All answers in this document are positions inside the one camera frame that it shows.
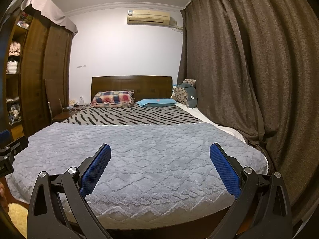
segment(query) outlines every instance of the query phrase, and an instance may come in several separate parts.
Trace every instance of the wall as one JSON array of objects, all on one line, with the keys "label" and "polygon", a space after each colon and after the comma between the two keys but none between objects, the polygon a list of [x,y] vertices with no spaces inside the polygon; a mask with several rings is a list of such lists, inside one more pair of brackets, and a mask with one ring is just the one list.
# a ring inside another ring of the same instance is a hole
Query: wall
[{"label": "wall", "polygon": [[[70,100],[91,100],[93,76],[163,75],[176,83],[183,35],[169,27],[128,25],[130,8],[98,10],[71,16],[79,33],[71,48]],[[179,12],[170,12],[183,26]]]}]

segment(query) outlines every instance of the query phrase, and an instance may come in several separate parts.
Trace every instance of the silver bolt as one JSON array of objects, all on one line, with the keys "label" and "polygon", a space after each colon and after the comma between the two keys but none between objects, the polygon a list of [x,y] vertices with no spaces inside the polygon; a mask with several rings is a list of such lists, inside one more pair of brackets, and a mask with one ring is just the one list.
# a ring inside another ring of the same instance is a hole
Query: silver bolt
[{"label": "silver bolt", "polygon": [[69,168],[68,173],[73,174],[73,173],[75,173],[76,171],[77,171],[77,169],[76,169],[75,167],[71,167],[71,168]]},{"label": "silver bolt", "polygon": [[249,167],[245,167],[244,172],[247,173],[247,174],[252,174],[253,170],[251,168],[249,168]]},{"label": "silver bolt", "polygon": [[46,175],[47,175],[46,172],[40,172],[39,177],[40,177],[40,178],[43,178],[43,177],[46,176]]},{"label": "silver bolt", "polygon": [[280,178],[280,177],[281,177],[281,174],[280,174],[279,172],[275,172],[275,176],[276,176],[277,178]]}]

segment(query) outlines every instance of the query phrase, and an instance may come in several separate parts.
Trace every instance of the wooden chair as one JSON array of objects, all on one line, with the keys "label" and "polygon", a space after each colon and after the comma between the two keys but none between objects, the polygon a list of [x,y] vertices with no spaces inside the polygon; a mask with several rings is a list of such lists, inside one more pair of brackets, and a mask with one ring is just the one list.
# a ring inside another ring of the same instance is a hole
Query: wooden chair
[{"label": "wooden chair", "polygon": [[51,114],[51,123],[62,122],[75,114],[63,111],[61,99],[56,92],[56,84],[52,79],[45,79],[45,91],[47,94],[47,104]]}]

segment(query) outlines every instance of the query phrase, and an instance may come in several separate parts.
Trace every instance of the yellow rug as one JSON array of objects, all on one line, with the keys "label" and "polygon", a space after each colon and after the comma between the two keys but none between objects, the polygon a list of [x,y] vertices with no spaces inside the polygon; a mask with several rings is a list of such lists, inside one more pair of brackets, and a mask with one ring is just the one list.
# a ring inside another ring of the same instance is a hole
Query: yellow rug
[{"label": "yellow rug", "polygon": [[9,204],[8,214],[15,227],[25,238],[27,238],[28,210],[19,204],[11,203]]}]

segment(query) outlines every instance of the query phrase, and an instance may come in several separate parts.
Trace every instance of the chair backrest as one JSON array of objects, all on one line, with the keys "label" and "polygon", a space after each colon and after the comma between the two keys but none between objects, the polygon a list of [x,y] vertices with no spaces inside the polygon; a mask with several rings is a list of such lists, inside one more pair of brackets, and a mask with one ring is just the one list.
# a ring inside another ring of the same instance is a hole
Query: chair backrest
[{"label": "chair backrest", "polygon": [[45,92],[47,93],[47,101],[50,107],[51,118],[62,112],[61,100],[56,92],[55,80],[45,79]]}]

